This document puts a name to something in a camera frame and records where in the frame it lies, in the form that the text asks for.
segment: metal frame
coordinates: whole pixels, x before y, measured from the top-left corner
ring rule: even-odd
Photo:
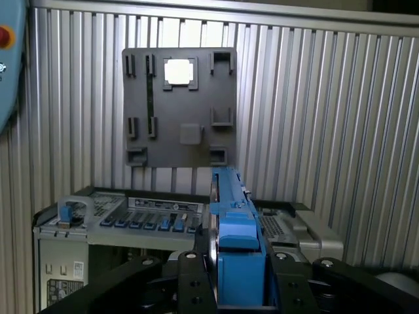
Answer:
[[[59,197],[89,184],[208,194],[208,169],[124,165],[112,139],[122,139],[115,60],[126,46],[236,47],[247,187],[315,210],[346,239],[350,264],[418,265],[417,16],[224,1],[30,3],[19,110],[0,139],[0,311],[31,311],[31,216]]]
[[[196,242],[207,237],[196,236]],[[264,306],[219,306],[206,268],[207,251],[186,251],[165,269],[160,260],[144,256],[125,263],[40,314],[167,313],[179,314],[320,314],[416,313],[419,299],[334,258],[313,265],[296,262],[287,253],[266,258]]]

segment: warning label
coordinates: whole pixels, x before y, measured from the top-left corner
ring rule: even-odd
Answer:
[[[47,306],[64,299],[66,296],[79,290],[80,288],[83,288],[82,281],[48,280],[46,283],[46,290],[48,291]]]
[[[74,262],[73,278],[76,280],[84,279],[84,263],[83,262]]]

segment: emergency stop button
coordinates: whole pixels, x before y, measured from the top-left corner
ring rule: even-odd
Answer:
[[[0,48],[9,48],[13,44],[13,32],[6,26],[0,26]]]

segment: screw hole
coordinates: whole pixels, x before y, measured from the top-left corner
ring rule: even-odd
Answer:
[[[201,304],[202,303],[202,298],[199,296],[196,296],[194,298],[192,298],[192,303],[193,304]]]
[[[294,304],[295,305],[298,305],[298,306],[301,306],[302,304],[304,304],[304,302],[301,300],[301,299],[294,299]]]

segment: vent grille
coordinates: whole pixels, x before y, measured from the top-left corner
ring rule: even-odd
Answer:
[[[261,222],[267,237],[277,237],[283,234],[283,230],[274,217],[263,216],[259,221]]]
[[[90,197],[94,202],[94,216],[102,217],[108,210],[115,208],[115,206],[124,199],[124,196],[116,196],[110,194],[101,194],[94,192]],[[86,213],[86,206],[82,203],[70,203],[74,205],[73,216],[75,218],[84,218]]]

